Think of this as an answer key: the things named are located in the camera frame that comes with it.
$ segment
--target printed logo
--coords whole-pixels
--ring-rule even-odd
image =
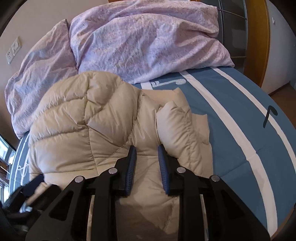
[[[171,80],[171,81],[167,81],[167,82],[163,82],[163,83],[159,83],[159,81],[152,81],[151,85],[153,88],[155,88],[158,86],[168,85],[171,83],[176,83],[176,85],[183,85],[183,84],[186,84],[186,80],[185,79],[177,79],[177,80]]]

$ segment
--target window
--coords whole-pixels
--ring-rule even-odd
[[[0,136],[0,161],[12,164],[15,150]]]
[[[5,203],[9,197],[8,186],[0,182],[0,202]]]

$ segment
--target wooden floor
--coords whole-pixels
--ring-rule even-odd
[[[287,85],[271,95],[271,98],[278,104],[296,128],[296,90],[291,85]]]

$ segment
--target white switch plate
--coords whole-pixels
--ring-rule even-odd
[[[17,52],[20,50],[21,47],[22,46],[20,44],[20,39],[19,37],[17,37],[16,40],[11,45],[12,53],[14,56],[17,54]]]
[[[10,64],[11,61],[12,61],[12,59],[14,58],[14,55],[12,53],[12,49],[11,48],[9,48],[9,50],[7,51],[7,53],[6,53],[5,56],[6,56],[6,59],[7,59],[8,64]]]

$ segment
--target beige puffer jacket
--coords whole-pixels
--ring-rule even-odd
[[[30,130],[30,174],[65,188],[91,178],[137,149],[134,185],[116,204],[118,240],[176,240],[179,200],[166,196],[157,147],[195,174],[213,174],[207,116],[191,113],[179,88],[140,90],[107,72],[55,83]]]

